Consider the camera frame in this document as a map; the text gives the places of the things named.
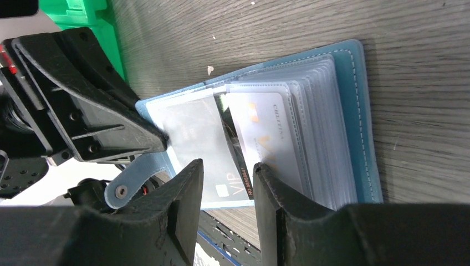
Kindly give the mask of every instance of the tabletop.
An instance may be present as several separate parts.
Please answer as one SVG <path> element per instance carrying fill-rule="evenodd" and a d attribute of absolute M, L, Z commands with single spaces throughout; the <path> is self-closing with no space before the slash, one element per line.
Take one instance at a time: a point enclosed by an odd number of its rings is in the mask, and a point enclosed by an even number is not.
<path fill-rule="evenodd" d="M 360 40 L 384 200 L 470 202 L 469 1 L 110 4 L 129 84 L 142 98 Z M 214 67 L 210 76 L 208 66 Z M 259 246 L 253 208 L 210 214 Z"/>

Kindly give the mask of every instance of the green plastic container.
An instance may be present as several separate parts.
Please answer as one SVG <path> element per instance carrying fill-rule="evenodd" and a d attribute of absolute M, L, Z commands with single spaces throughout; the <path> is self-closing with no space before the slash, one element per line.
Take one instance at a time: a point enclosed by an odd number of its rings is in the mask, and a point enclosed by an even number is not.
<path fill-rule="evenodd" d="M 114 27 L 99 12 L 107 9 L 106 0 L 39 0 L 39 6 L 62 30 L 89 27 L 114 69 L 125 79 Z"/>

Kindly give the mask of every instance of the wooden table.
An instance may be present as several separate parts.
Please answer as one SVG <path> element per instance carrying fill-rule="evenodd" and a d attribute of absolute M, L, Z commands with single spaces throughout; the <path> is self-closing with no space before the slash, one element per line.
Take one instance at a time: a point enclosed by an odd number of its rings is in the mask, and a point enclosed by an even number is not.
<path fill-rule="evenodd" d="M 361 40 L 385 200 L 470 201 L 469 1 L 112 0 L 111 9 L 143 98 Z M 210 214 L 259 245 L 253 208 Z"/>

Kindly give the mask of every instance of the white stitching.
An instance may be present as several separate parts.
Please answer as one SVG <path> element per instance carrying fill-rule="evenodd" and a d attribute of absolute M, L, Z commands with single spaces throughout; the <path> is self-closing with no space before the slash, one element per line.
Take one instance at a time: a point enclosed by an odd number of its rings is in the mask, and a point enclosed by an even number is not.
<path fill-rule="evenodd" d="M 366 150 L 365 150 L 365 147 L 364 147 L 364 138 L 363 138 L 363 135 L 362 135 L 362 119 L 361 119 L 361 107 L 360 107 L 360 103 L 359 103 L 359 88 L 357 87 L 356 66 L 355 66 L 355 64 L 354 64 L 354 56 L 353 56 L 353 53 L 352 53 L 350 50 L 348 50 L 348 49 L 339 49 L 339 50 L 334 50 L 334 51 L 328 52 L 328 53 L 311 55 L 311 56 L 309 56 L 309 57 L 304 57 L 304 58 L 301 58 L 301 59 L 297 59 L 297 60 L 292 60 L 292 61 L 289 61 L 289 62 L 280 63 L 280 64 L 277 64 L 277 65 L 289 64 L 289 63 L 292 63 L 292 62 L 296 62 L 296 61 L 300 61 L 300 60 L 304 60 L 304 59 L 308 59 L 308 58 L 319 57 L 319 56 L 325 55 L 325 54 L 332 54 L 332 53 L 344 52 L 344 51 L 348 52 L 349 55 L 351 56 L 352 74 L 353 74 L 353 77 L 354 77 L 354 86 L 355 86 L 355 89 L 356 89 L 357 112 L 359 113 L 359 131 L 360 131 L 360 133 L 361 133 L 362 154 L 364 155 L 364 165 L 365 165 L 365 169 L 366 169 L 367 180 L 368 180 L 368 182 L 369 182 L 370 193 L 371 193 L 371 195 L 372 195 L 372 202 L 375 202 L 375 199 L 374 199 L 374 190 L 372 189 L 372 182 L 371 182 L 371 180 L 370 180 L 369 167 L 367 166 L 367 157 L 366 157 Z"/>

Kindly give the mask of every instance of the blue wallet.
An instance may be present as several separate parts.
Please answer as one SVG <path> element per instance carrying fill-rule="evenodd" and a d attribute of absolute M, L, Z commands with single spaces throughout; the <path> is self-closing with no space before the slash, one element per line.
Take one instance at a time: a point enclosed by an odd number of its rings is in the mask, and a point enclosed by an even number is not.
<path fill-rule="evenodd" d="M 293 62 L 302 62 L 303 60 L 311 60 L 325 55 L 331 55 L 334 58 L 334 69 L 336 71 L 338 82 L 340 104 L 343 109 L 344 124 L 352 164 L 352 174 L 354 175 L 357 201 L 381 203 L 383 202 L 383 198 L 375 158 L 374 142 L 372 139 L 371 112 L 364 50 L 362 44 L 358 40 L 346 40 L 340 43 L 249 66 L 172 93 L 141 100 L 137 102 L 136 108 L 142 117 L 153 122 L 152 116 L 147 107 L 149 104 L 161 101 L 162 98 L 179 97 L 198 91 L 210 90 L 225 83 L 237 80 L 241 76 L 252 71 L 263 70 Z M 174 177 L 177 174 L 168 152 L 154 154 L 153 158 L 155 158 L 155 165 L 153 167 L 155 172 L 166 171 L 170 177 Z M 252 204 L 253 201 L 249 199 L 216 203 L 208 202 L 207 204 L 205 204 L 203 200 L 201 208 L 240 207 L 250 206 Z"/>

